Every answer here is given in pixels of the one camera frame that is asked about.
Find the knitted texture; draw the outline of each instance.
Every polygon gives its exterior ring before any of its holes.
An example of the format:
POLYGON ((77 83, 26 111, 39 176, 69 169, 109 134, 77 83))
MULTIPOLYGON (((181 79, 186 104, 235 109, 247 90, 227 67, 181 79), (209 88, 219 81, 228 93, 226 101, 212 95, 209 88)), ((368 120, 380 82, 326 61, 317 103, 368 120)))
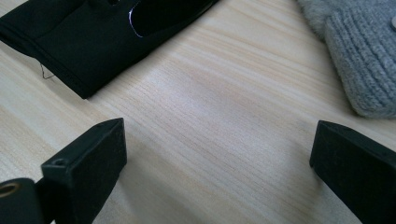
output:
POLYGON ((325 40, 353 108, 366 118, 396 118, 396 1, 299 0, 325 40))

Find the loose thread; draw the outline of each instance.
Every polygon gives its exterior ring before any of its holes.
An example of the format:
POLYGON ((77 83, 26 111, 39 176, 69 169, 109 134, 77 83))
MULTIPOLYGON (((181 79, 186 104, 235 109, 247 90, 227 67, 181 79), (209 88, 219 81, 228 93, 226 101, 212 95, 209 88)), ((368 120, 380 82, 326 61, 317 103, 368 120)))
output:
POLYGON ((43 78, 44 78, 44 79, 49 79, 49 78, 51 78, 51 77, 54 77, 54 75, 52 75, 52 76, 50 76, 50 77, 45 77, 43 64, 41 63, 40 66, 41 66, 41 71, 43 71, 43 78))

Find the light wood surface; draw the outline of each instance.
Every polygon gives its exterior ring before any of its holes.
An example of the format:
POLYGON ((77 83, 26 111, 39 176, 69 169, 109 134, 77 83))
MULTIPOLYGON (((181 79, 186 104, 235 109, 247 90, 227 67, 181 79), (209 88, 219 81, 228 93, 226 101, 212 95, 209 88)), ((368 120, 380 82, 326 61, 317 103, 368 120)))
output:
POLYGON ((308 165, 317 123, 396 149, 396 120, 355 114, 294 0, 222 0, 89 100, 41 73, 0 43, 0 182, 37 181, 56 151, 124 118, 128 164, 97 224, 359 223, 308 165))

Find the black fabric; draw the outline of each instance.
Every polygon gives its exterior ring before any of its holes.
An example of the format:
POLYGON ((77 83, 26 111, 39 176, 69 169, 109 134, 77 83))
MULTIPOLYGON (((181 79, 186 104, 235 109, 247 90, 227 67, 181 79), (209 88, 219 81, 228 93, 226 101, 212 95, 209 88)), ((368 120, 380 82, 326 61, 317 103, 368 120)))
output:
POLYGON ((216 2, 30 0, 0 18, 0 40, 85 99, 216 2))

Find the black object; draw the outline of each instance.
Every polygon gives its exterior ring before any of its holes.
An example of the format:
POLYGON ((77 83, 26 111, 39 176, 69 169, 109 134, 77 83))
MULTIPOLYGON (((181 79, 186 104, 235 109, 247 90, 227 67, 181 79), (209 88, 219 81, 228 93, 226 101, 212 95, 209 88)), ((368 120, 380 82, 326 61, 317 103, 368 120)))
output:
POLYGON ((363 223, 396 223, 396 153, 348 127, 320 121, 310 165, 363 223))
POLYGON ((85 99, 216 2, 29 0, 0 19, 0 40, 85 99))
POLYGON ((0 184, 1 224, 92 223, 126 164, 123 119, 99 123, 41 165, 0 184))

